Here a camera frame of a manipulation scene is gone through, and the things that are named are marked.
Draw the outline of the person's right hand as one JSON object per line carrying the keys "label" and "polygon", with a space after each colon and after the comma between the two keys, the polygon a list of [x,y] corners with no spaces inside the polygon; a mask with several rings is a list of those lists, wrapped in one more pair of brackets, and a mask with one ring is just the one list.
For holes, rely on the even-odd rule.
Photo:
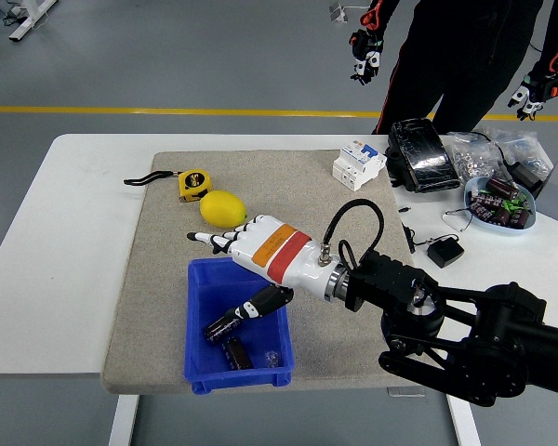
{"label": "person's right hand", "polygon": [[351,78],[361,85],[367,85],[379,72],[383,38],[359,29],[351,35],[349,44],[355,60]]}

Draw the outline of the person's left hand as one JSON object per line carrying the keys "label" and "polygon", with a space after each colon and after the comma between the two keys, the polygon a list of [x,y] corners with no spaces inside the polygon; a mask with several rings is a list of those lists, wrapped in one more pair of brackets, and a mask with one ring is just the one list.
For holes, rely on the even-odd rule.
{"label": "person's left hand", "polygon": [[511,95],[508,106],[518,106],[516,117],[520,121],[525,119],[533,121],[537,112],[543,108],[544,99],[542,95],[541,82],[526,75]]}

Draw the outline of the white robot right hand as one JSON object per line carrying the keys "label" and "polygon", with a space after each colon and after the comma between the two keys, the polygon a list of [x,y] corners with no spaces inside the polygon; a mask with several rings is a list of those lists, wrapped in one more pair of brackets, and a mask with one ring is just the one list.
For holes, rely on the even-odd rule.
{"label": "white robot right hand", "polygon": [[268,282],[303,289],[330,301],[335,297],[343,267],[330,246],[269,215],[259,215],[222,234],[190,232],[187,238],[204,243],[214,253],[229,255],[237,265]]}

